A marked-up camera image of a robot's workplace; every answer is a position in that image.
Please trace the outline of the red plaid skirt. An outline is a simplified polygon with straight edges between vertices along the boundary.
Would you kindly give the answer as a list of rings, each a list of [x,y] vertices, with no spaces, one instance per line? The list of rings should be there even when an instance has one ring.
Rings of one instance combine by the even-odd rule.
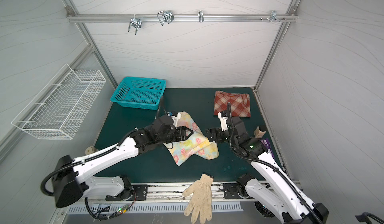
[[[227,104],[231,104],[233,117],[250,118],[251,101],[249,94],[232,94],[223,91],[215,92],[214,116],[227,109]]]

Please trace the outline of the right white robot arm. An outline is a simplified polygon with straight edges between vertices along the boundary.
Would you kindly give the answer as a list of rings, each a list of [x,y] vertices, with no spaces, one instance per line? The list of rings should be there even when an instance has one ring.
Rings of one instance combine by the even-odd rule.
[[[329,211],[322,203],[315,203],[279,167],[261,140],[251,137],[244,122],[232,115],[231,104],[219,112],[219,128],[207,129],[210,141],[228,143],[230,150],[260,173],[266,185],[244,174],[237,180],[238,195],[254,199],[257,210],[265,217],[276,217],[282,224],[324,224]]]

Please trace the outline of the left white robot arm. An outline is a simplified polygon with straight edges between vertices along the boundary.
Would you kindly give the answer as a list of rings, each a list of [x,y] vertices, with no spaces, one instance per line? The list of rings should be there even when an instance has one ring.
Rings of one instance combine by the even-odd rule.
[[[194,131],[178,125],[181,117],[178,112],[156,115],[150,125],[130,131],[117,144],[83,157],[73,159],[66,155],[60,158],[55,170],[42,180],[41,192],[54,197],[58,208],[90,197],[104,197],[108,201],[130,199],[135,189],[126,176],[100,178],[96,174],[124,160],[152,151],[158,145],[173,145],[188,140]]]

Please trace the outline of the floral skirt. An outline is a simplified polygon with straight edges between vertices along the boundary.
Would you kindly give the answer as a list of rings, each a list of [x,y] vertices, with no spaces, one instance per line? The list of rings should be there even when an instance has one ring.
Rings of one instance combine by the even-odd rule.
[[[186,141],[164,144],[169,150],[177,166],[181,166],[193,155],[206,160],[216,159],[219,156],[219,149],[216,142],[210,142],[203,135],[196,122],[187,112],[180,112],[182,117],[178,122],[178,127],[188,127],[194,134]]]

